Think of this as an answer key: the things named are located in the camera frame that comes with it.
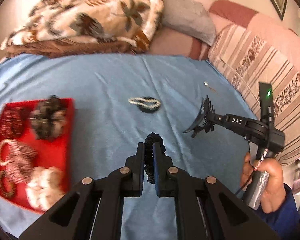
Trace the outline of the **blue sleeve forearm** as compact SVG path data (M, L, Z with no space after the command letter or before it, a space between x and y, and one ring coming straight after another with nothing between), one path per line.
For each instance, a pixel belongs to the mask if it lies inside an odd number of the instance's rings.
M274 230L281 239L289 239L295 233L300 224L300 214L296 208L296 203L291 188L284 184L286 198L280 208L271 213L264 213L262 207L254 211L264 222Z

